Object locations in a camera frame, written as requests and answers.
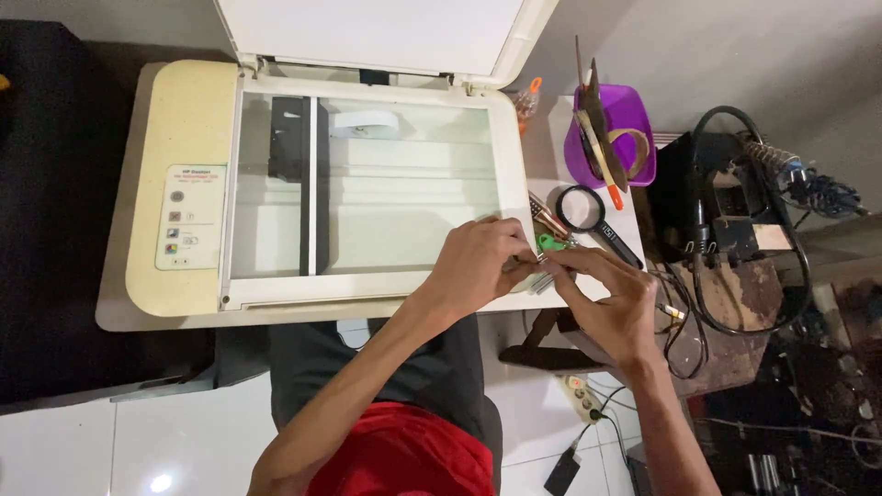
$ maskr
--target black pants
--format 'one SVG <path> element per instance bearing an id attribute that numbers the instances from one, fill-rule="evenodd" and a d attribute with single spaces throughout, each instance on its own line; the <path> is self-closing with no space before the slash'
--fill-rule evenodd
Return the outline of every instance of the black pants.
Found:
<path id="1" fill-rule="evenodd" d="M 337 333 L 336 322 L 270 327 L 273 421 L 284 427 L 355 356 Z M 409 403 L 475 436 L 493 453 L 499 491 L 502 424 L 484 396 L 484 372 L 476 316 L 453 324 L 421 346 L 386 381 L 377 402 Z"/>

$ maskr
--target magnifying glass handle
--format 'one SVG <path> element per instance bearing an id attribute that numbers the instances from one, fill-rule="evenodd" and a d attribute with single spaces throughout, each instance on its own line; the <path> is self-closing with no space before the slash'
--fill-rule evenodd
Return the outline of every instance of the magnifying glass handle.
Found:
<path id="1" fill-rule="evenodd" d="M 628 247 L 627 244 L 624 243 L 624 240 L 619 237 L 618 234 L 606 223 L 603 219 L 600 222 L 597 222 L 597 225 L 594 226 L 594 232 L 601 235 L 601 237 L 606 240 L 607 244 L 612 251 L 616 253 L 622 260 L 628 263 L 628 265 L 636 267 L 640 270 L 643 270 L 643 262 L 637 258 L 637 255 L 631 251 L 631 248 Z"/>

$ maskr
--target magnifying glass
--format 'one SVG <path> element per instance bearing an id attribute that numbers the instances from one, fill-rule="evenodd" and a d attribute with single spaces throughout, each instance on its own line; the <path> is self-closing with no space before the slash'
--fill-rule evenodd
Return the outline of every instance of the magnifying glass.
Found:
<path id="1" fill-rule="evenodd" d="M 576 184 L 565 189 L 555 204 L 557 218 L 574 233 L 599 234 L 609 248 L 628 265 L 643 270 L 643 262 L 624 240 L 603 220 L 606 207 L 599 194 L 587 186 Z"/>

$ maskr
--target red shirt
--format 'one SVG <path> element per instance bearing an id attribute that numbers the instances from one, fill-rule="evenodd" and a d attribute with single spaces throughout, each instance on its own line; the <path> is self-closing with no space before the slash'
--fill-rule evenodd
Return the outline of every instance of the red shirt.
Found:
<path id="1" fill-rule="evenodd" d="M 373 403 L 307 496 L 493 496 L 493 457 L 480 441 L 415 406 Z"/>

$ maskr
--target orange handle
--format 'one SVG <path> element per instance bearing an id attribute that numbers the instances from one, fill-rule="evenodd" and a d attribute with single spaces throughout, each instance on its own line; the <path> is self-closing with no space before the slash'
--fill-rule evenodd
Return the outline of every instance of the orange handle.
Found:
<path id="1" fill-rule="evenodd" d="M 607 191 L 612 198 L 612 204 L 616 206 L 616 210 L 623 209 L 624 203 L 622 203 L 622 195 L 618 194 L 618 188 L 616 187 L 616 185 L 611 184 L 607 186 Z"/>

